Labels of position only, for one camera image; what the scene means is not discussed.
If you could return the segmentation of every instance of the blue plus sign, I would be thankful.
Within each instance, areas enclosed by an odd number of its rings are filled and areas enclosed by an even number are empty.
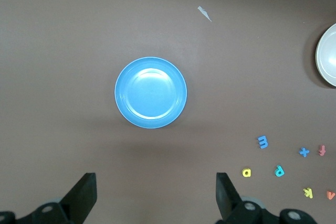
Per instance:
[[[299,151],[299,153],[300,153],[303,157],[307,157],[307,154],[309,153],[309,150],[306,150],[306,148],[301,148],[301,151]]]

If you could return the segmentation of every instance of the plate rim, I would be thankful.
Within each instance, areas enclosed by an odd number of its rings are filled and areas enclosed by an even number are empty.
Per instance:
[[[178,111],[178,113],[176,114],[176,116],[171,119],[171,120],[168,120],[168,122],[164,123],[164,124],[160,124],[159,126],[144,126],[144,125],[141,125],[139,123],[135,123],[135,122],[132,122],[130,118],[128,118],[127,116],[125,116],[125,114],[122,112],[122,110],[120,109],[119,107],[119,103],[118,103],[118,99],[117,99],[117,84],[122,76],[122,74],[133,64],[135,64],[137,61],[140,61],[140,60],[146,60],[146,59],[154,59],[154,60],[159,60],[159,61],[162,61],[164,63],[166,63],[168,66],[170,67],[173,67],[176,72],[178,73],[178,75],[180,76],[181,80],[182,80],[182,86],[183,86],[183,91],[185,93],[184,95],[184,99],[183,99],[183,105],[181,107],[181,109]],[[160,58],[160,57],[156,57],[156,56],[146,56],[146,57],[141,57],[141,58],[138,58],[138,59],[135,59],[133,60],[132,62],[128,63],[119,73],[118,77],[117,77],[117,80],[116,80],[116,83],[115,83],[115,86],[114,86],[114,100],[115,100],[115,103],[118,107],[118,110],[119,112],[122,114],[122,116],[127,120],[129,121],[130,123],[132,123],[133,125],[135,126],[138,126],[138,127],[141,127],[141,128],[144,128],[144,129],[158,129],[158,128],[161,128],[161,127],[165,127],[169,124],[171,124],[172,122],[174,122],[180,115],[181,113],[183,112],[184,108],[185,108],[185,105],[186,105],[186,102],[187,102],[187,85],[186,85],[186,81],[181,73],[181,71],[177,68],[177,66],[175,66],[174,64],[172,64],[170,61],[166,60],[166,59],[163,59],[163,58]],[[160,121],[160,120],[163,120],[164,118],[166,118],[165,116],[163,118],[160,118],[160,119],[155,119],[153,121]],[[152,120],[149,120],[149,119],[143,119],[143,118],[140,118],[140,121],[143,121],[143,122],[153,122]]]
[[[330,26],[322,35],[322,37],[320,38],[317,46],[316,46],[316,53],[315,53],[315,59],[316,59],[316,65],[317,65],[317,69],[320,73],[320,75],[324,78],[324,80],[335,86],[336,87],[336,78],[331,77],[330,75],[328,75],[328,73],[326,73],[323,69],[323,66],[320,62],[321,59],[321,47],[322,47],[322,43],[324,42],[324,40],[326,39],[326,37],[328,37],[331,33],[336,32],[336,24],[333,24],[332,26]]]

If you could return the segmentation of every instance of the plate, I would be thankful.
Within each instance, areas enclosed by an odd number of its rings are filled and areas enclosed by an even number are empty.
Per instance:
[[[114,90],[121,114],[136,126],[155,129],[173,122],[187,99],[185,80],[176,66],[158,57],[128,64]]]
[[[322,77],[336,87],[336,24],[323,34],[317,45],[316,65]]]

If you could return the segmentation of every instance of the blue plate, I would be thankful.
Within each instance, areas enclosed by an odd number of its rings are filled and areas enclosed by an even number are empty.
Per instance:
[[[114,96],[128,121],[155,129],[170,124],[181,114],[187,100],[187,86],[181,72],[169,61],[144,57],[121,71]]]

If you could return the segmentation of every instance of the torn paper scrap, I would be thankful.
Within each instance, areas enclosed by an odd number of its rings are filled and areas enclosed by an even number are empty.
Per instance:
[[[209,16],[208,16],[208,13],[206,12],[205,9],[201,8],[200,6],[199,6],[197,9],[199,9],[199,11],[200,11],[200,12],[201,12],[207,19],[209,19],[209,20],[211,21],[211,19],[210,19]]]

